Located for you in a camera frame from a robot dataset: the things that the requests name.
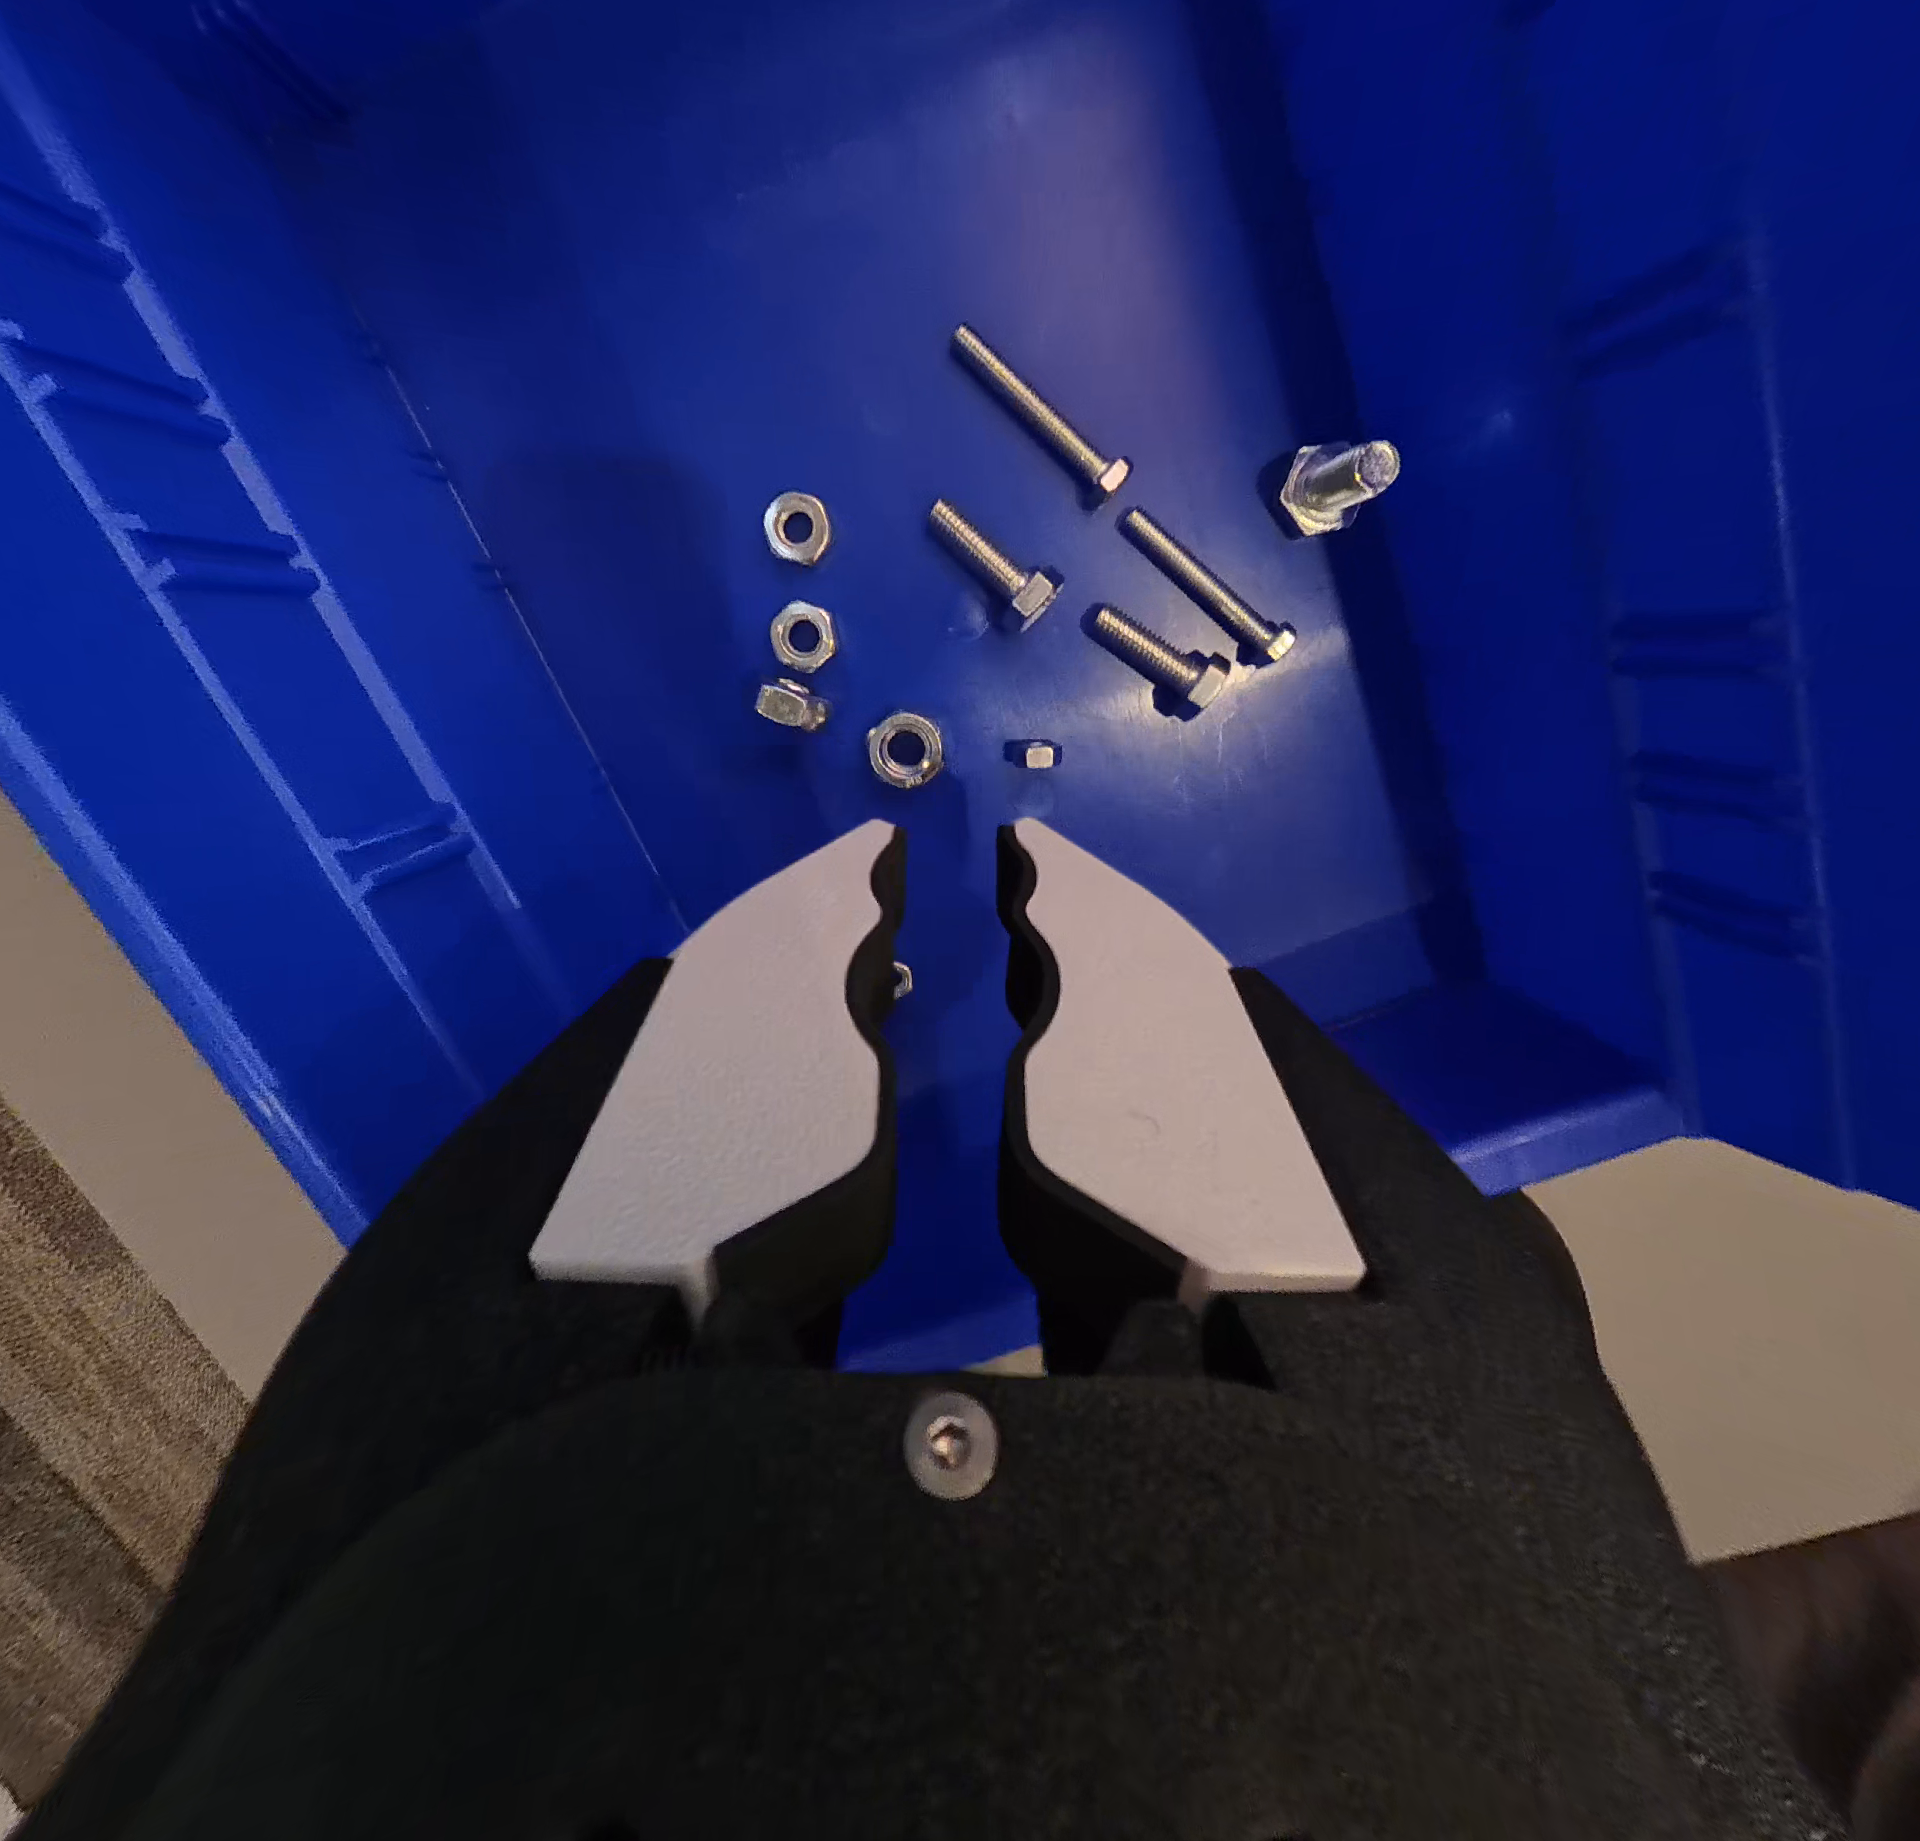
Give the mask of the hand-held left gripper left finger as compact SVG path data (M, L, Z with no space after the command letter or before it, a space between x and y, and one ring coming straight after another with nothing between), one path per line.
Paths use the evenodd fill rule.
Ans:
M909 838L870 819L669 959L530 1246L550 1284L672 1292L699 1348L837 1368L899 1217Z

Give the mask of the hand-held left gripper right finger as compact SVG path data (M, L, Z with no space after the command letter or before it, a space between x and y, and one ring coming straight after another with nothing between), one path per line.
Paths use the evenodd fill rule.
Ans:
M1250 975L1040 819L999 831L1017 1041L999 1228L1045 1372L1101 1372L1135 1311L1351 1297L1358 1239L1252 1022Z

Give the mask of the blue plastic bin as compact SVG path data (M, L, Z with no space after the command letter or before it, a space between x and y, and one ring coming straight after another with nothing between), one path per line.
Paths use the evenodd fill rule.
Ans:
M1296 449L1365 441L1399 481L1296 532ZM940 498L1063 574L1033 629ZM1160 713L1090 606L1235 678ZM1918 1205L1918 0L3 0L3 773L341 1243L637 959L899 822L873 1365L1033 1325L1019 813L1483 1191L1692 1134Z

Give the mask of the long thin steel bolt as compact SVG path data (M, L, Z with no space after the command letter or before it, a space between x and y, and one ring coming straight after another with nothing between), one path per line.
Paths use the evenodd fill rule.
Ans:
M1149 557L1193 609L1226 629L1238 654L1258 665L1279 665L1296 646L1290 624L1268 620L1235 586L1229 586L1207 562L1183 547L1163 525L1141 507L1128 507L1117 529Z
M984 337L961 323L949 352L1045 455L1069 475L1088 507L1110 502L1128 481L1132 460L1104 455L1072 421L1058 412Z

